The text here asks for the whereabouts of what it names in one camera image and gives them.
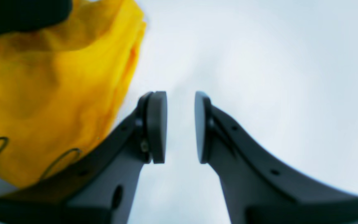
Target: yellow bag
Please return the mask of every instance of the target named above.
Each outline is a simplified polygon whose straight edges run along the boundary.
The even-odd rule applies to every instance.
[[[145,32],[134,0],[73,0],[70,17],[0,35],[0,177],[24,188],[108,135]]]

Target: yellow cloth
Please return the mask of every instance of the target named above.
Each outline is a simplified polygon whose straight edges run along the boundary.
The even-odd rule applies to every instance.
[[[60,24],[0,36],[3,180],[28,187],[105,139],[135,71],[143,17],[134,0],[73,0]]]

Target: mounting hole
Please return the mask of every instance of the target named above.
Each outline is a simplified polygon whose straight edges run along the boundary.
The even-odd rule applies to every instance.
[[[272,173],[273,175],[276,175],[276,176],[279,176],[279,175],[280,175],[280,172],[278,172],[278,171],[275,170],[275,169],[270,170],[270,173]]]
[[[83,176],[87,175],[88,173],[89,173],[88,170],[83,170],[83,171],[78,173],[78,176],[83,177]]]
[[[122,188],[122,186],[118,185],[118,187],[114,191],[114,195],[112,196],[111,207],[113,209],[117,209],[120,206],[123,192],[124,189]]]

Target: black object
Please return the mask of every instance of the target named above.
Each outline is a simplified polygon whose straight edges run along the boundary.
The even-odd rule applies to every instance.
[[[33,31],[66,20],[71,0],[0,0],[0,35]]]
[[[67,169],[0,197],[6,224],[124,224],[145,163],[164,163],[165,92],[143,95],[137,108],[91,153]]]
[[[276,159],[203,92],[195,120],[200,162],[219,175],[232,224],[358,224],[358,196]]]

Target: white background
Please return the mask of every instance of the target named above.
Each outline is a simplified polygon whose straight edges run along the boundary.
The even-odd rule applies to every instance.
[[[167,91],[168,137],[129,224],[230,223],[217,174],[197,158],[198,90],[279,159],[358,194],[358,0],[139,3],[149,28],[119,118]]]

